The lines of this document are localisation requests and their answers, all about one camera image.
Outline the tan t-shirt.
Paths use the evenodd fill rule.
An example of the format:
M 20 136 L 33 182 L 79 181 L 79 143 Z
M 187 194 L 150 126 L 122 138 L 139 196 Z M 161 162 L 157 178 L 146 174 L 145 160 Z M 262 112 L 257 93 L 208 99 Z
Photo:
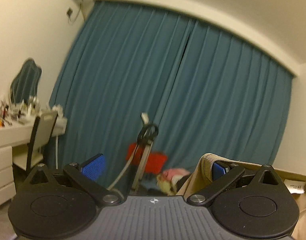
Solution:
M 184 198 L 188 198 L 191 194 L 209 185 L 213 181 L 211 169 L 215 161 L 221 161 L 229 164 L 236 163 L 252 171 L 257 171 L 261 167 L 260 164 L 231 160 L 216 154 L 206 153 L 200 158 L 194 172 L 178 190 L 177 194 L 184 196 Z M 294 172 L 284 171 L 278 168 L 275 169 L 275 171 L 283 181 L 291 180 L 304 183 L 304 192 L 302 194 L 292 194 L 299 207 L 299 221 L 295 226 L 292 237 L 294 239 L 306 239 L 306 176 Z

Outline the pile of mixed clothes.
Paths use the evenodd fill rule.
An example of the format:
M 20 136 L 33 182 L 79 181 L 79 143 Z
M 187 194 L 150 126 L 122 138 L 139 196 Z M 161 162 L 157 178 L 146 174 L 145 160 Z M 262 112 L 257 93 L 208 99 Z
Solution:
M 170 168 L 156 176 L 157 186 L 161 192 L 174 196 L 189 178 L 190 172 L 184 168 Z

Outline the grey desk chair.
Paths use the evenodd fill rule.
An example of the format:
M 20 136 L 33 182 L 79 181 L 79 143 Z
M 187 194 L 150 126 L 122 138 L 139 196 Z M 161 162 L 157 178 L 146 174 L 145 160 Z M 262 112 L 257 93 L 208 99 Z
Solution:
M 51 138 L 57 117 L 56 111 L 47 111 L 35 118 L 28 144 L 13 147 L 13 165 L 28 174 L 43 161 L 42 148 L 48 144 Z

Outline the white dressing desk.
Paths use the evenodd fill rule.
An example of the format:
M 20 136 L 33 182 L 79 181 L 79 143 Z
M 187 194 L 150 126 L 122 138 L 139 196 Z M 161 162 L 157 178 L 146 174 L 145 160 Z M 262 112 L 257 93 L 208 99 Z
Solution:
M 13 166 L 28 172 L 45 157 L 41 148 L 51 137 L 65 133 L 67 118 L 56 111 L 43 111 L 41 116 L 24 117 L 0 127 L 0 205 L 16 194 Z

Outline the red cloth on stand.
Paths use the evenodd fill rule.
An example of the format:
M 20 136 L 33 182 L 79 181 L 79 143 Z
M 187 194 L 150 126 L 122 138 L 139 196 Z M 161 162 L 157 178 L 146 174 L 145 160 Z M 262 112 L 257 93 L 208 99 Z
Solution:
M 128 152 L 125 158 L 125 160 L 127 161 L 125 166 L 128 167 L 130 164 L 139 166 L 143 154 L 143 146 L 138 146 L 135 142 L 131 143 L 128 147 Z M 144 172 L 158 175 L 161 172 L 162 167 L 167 161 L 167 159 L 168 157 L 162 152 L 150 152 L 145 165 Z

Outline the garment steamer stand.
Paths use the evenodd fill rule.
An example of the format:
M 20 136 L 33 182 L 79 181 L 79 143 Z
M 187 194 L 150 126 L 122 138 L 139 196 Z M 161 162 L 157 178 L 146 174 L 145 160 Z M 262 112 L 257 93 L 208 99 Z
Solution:
M 145 169 L 146 162 L 148 160 L 149 153 L 151 152 L 154 140 L 156 139 L 156 137 L 158 136 L 158 133 L 159 133 L 158 126 L 156 124 L 150 122 L 148 113 L 142 112 L 141 113 L 141 119 L 142 119 L 142 122 L 143 122 L 143 126 L 142 126 L 141 131 L 138 134 L 136 144 L 138 146 L 143 146 L 144 147 L 144 154 L 142 156 L 140 165 L 137 168 L 137 171 L 136 171 L 136 174 L 135 174 L 132 186 L 131 186 L 131 190 L 130 190 L 131 194 L 137 193 L 137 191 L 139 189 L 140 183 L 142 182 L 142 178 L 143 178 L 143 175 L 144 175 L 144 169 Z M 126 167 L 126 166 L 123 167 L 120 174 L 118 174 L 118 177 L 107 188 L 109 191 L 115 191 L 115 192 L 119 193 L 120 195 L 122 195 L 117 189 L 114 189 L 114 187 L 118 183 L 118 181 L 120 181 L 122 176 L 124 176 L 124 174 L 125 174 L 125 172 L 127 171 L 128 168 L 129 168 L 129 166 L 128 167 Z

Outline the teal curtain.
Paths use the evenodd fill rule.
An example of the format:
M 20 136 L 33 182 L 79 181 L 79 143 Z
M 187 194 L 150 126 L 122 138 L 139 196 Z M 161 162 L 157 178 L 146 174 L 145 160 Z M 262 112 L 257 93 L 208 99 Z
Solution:
M 148 113 L 165 166 L 201 155 L 272 164 L 288 117 L 292 74 L 250 43 L 173 11 L 95 3 L 50 103 L 68 120 L 59 164 L 102 153 L 109 184 Z

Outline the wavy frame mirror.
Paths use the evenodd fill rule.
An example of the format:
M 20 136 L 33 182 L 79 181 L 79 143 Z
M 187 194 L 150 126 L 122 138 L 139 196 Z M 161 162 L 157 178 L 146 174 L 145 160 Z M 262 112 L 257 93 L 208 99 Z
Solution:
M 28 102 L 29 97 L 37 96 L 42 68 L 34 59 L 28 58 L 10 85 L 10 100 L 12 104 Z

